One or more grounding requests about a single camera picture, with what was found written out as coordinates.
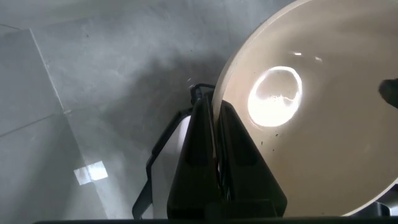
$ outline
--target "tile grout line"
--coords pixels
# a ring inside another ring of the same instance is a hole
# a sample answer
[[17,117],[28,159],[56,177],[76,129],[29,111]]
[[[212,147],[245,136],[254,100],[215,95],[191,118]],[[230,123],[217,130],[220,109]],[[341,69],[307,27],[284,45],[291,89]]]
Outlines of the tile grout line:
[[[43,58],[42,52],[41,52],[41,50],[40,50],[40,47],[39,47],[39,45],[37,44],[35,35],[34,35],[32,29],[29,29],[29,31],[30,31],[30,34],[32,35],[33,41],[34,41],[34,43],[35,43],[35,45],[36,45],[36,48],[37,48],[37,50],[39,51],[39,55],[40,55],[40,58],[42,59],[42,63],[43,63],[44,69],[45,69],[45,71],[47,72],[47,75],[48,75],[49,80],[50,80],[50,82],[51,82],[52,88],[54,89],[54,92],[55,92],[55,94],[56,94],[56,96],[57,96],[57,98],[58,98],[58,102],[59,102],[60,105],[61,105],[61,109],[62,109],[63,115],[64,115],[64,117],[67,119],[68,126],[69,126],[69,128],[70,128],[70,131],[71,131],[71,133],[72,133],[73,138],[75,139],[76,145],[77,145],[77,147],[78,147],[78,149],[79,149],[80,156],[81,156],[81,158],[83,159],[84,165],[87,166],[87,161],[86,161],[86,159],[85,159],[85,157],[84,157],[84,155],[83,155],[83,153],[82,153],[82,151],[81,151],[81,149],[80,149],[79,142],[78,142],[78,140],[77,140],[77,138],[76,138],[76,135],[75,135],[75,132],[73,131],[73,128],[72,128],[72,126],[71,126],[71,124],[70,124],[69,117],[67,116],[67,114],[68,114],[69,112],[71,112],[71,111],[70,111],[70,110],[65,111],[65,110],[63,109],[63,105],[62,105],[61,99],[60,99],[60,97],[59,97],[59,95],[58,95],[58,91],[57,91],[57,89],[55,88],[54,82],[52,81],[51,76],[50,76],[50,72],[49,72],[49,70],[48,70],[48,68],[47,68],[47,66],[46,66],[46,64],[45,64],[45,62],[44,62],[44,58]],[[96,186],[96,184],[95,184],[94,182],[93,182],[93,184],[94,184],[94,189],[95,189],[95,191],[96,191],[96,193],[97,193],[97,196],[98,196],[99,200],[101,201],[101,208],[103,209],[104,214],[106,215],[106,217],[109,218],[109,215],[107,214],[106,209],[105,209],[105,207],[104,207],[104,203],[103,203],[103,201],[102,201],[102,199],[101,199],[101,197],[100,197],[100,193],[98,192],[97,186]]]
[[11,29],[16,29],[16,30],[21,30],[20,28],[16,28],[16,27],[13,27],[13,26],[5,25],[5,24],[0,24],[0,26],[4,26],[4,27],[11,28]]
[[[69,125],[69,128],[70,128],[70,132],[72,133],[72,136],[73,136],[73,138],[75,139],[77,148],[79,149],[79,152],[80,152],[81,159],[83,160],[83,163],[84,163],[85,167],[87,167],[87,166],[88,166],[87,161],[86,161],[86,159],[85,159],[85,157],[84,157],[84,155],[83,155],[82,150],[80,149],[80,145],[79,145],[79,142],[78,142],[78,140],[77,140],[77,138],[76,138],[76,134],[75,134],[75,132],[73,131],[72,125],[70,124],[68,114],[65,113],[64,116],[65,116],[65,118],[66,118],[67,121],[68,121],[68,125]],[[110,215],[106,212],[106,209],[105,209],[105,206],[104,206],[104,202],[103,202],[103,199],[102,199],[101,196],[100,196],[100,192],[98,191],[97,185],[96,185],[93,181],[92,181],[91,183],[94,185],[95,192],[97,193],[98,199],[99,199],[100,202],[101,202],[101,208],[103,209],[104,214],[106,215],[106,218],[109,219],[109,218],[110,218]]]
[[49,70],[48,70],[48,68],[47,68],[47,65],[46,65],[46,63],[44,62],[44,58],[43,58],[43,55],[42,55],[42,51],[40,50],[40,47],[39,47],[39,45],[37,44],[37,41],[36,41],[35,35],[33,34],[32,29],[29,29],[29,32],[30,32],[30,34],[31,34],[31,36],[32,36],[32,38],[33,38],[33,41],[34,41],[35,45],[36,45],[37,51],[39,52],[40,58],[42,59],[42,63],[43,63],[44,69],[45,69],[45,71],[47,72],[47,76],[48,76],[48,78],[49,78],[49,80],[50,80],[50,83],[51,83],[51,85],[52,85],[52,88],[54,89],[55,95],[56,95],[57,98],[58,98],[58,102],[59,102],[60,105],[61,105],[62,112],[64,113],[64,109],[63,109],[63,105],[62,105],[60,96],[59,96],[58,91],[57,91],[57,89],[56,89],[56,87],[55,87],[55,85],[54,85],[54,82],[52,81],[52,78],[51,78],[51,76],[50,76],[50,72],[49,72]]

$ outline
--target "gray tile floor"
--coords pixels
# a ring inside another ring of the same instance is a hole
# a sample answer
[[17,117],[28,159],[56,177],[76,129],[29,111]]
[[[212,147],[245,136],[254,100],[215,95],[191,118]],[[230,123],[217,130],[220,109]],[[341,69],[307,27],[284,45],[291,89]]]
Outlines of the gray tile floor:
[[[215,83],[290,2],[160,1],[1,36],[0,223],[132,218],[150,150],[189,107],[189,86]],[[99,161],[107,177],[80,185],[74,170]]]

